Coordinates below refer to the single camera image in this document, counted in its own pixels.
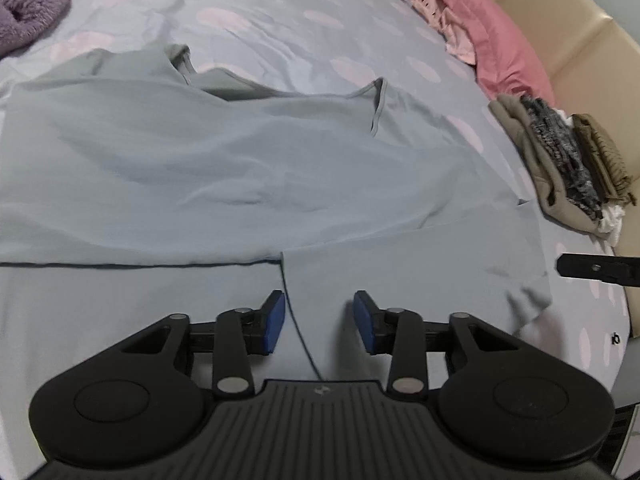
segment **brown folded garment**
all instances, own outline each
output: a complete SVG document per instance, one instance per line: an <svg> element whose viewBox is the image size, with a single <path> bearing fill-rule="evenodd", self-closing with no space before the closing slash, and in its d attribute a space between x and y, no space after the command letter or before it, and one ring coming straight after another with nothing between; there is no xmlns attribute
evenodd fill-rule
<svg viewBox="0 0 640 480"><path fill-rule="evenodd" d="M598 171L606 200L623 206L634 202L633 195L628 192L633 179L607 131L589 114L575 114L573 118L575 137Z"/></svg>
<svg viewBox="0 0 640 480"><path fill-rule="evenodd" d="M597 231L596 222L567 200L560 172L532 131L531 119L520 100L515 96L500 94L497 100L489 103L489 110L520 150L536 187L542 211L567 227L604 236Z"/></svg>

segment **headboard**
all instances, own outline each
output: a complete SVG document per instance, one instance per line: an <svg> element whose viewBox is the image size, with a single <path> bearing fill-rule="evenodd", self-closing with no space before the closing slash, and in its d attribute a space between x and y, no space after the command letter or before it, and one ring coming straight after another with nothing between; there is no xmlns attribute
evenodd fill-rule
<svg viewBox="0 0 640 480"><path fill-rule="evenodd" d="M613 138L640 197L640 46L592 0L494 0L542 61L560 108L591 114ZM619 256L640 256L640 205L626 208ZM640 336L640 288L626 288Z"/></svg>

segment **bed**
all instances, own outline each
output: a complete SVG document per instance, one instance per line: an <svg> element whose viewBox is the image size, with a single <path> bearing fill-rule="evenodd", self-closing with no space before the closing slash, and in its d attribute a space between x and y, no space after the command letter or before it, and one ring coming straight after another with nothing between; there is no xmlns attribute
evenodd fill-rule
<svg viewBox="0 0 640 480"><path fill-rule="evenodd" d="M0 62L0 120L17 83L94 48L126 52L153 44L187 44L197 72L224 68L279 91L348 94L384 76L447 117L536 219L548 297L527 315L518 334L612 387L630 331L625 292L617 285L560 278L554 270L561 253L611 254L610 247L542 216L526 168L489 112L474 70L446 54L444 40L404 1L73 0L55 30ZM457 250L463 258L465 248ZM314 257L329 265L335 254ZM305 258L290 256L293 266ZM446 276L455 282L455 276ZM274 263L250 271L244 266L0 268L0 477L23 478L42 460L27 409L44 381L171 312L187 312L195 322L211 320L230 308L257 307L285 285ZM302 303L305 294L312 298L316 292L288 290L290 298L302 296ZM439 309L439 316L474 312L472 306ZM357 340L345 336L352 327L343 305L318 316L299 312L295 323L287 317L276 355L253 362L258 384L268 377L384 376L388 362L365 363ZM325 327L321 340L316 324ZM620 336L615 346L613 333ZM442 380L442 364L433 360L432 365L436 372L440 366Z"/></svg>

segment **light gray t-shirt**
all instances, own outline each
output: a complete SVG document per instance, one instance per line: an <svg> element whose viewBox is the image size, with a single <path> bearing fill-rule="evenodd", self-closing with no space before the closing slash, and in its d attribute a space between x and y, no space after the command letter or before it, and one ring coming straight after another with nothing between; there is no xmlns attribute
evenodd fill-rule
<svg viewBox="0 0 640 480"><path fill-rule="evenodd" d="M188 49L94 50L15 90L0 262L182 265L444 223L517 198L427 105L380 78L279 92Z"/></svg>

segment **silver bolt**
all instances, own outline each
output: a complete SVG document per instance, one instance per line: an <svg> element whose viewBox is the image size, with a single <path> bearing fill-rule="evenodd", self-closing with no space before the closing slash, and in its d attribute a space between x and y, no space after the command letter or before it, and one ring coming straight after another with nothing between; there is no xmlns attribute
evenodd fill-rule
<svg viewBox="0 0 640 480"><path fill-rule="evenodd" d="M242 377L225 377L218 381L218 389L226 394L239 394L248 387L248 381Z"/></svg>
<svg viewBox="0 0 640 480"><path fill-rule="evenodd" d="M415 377L400 377L391 387L401 394L416 394L424 388L424 383Z"/></svg>

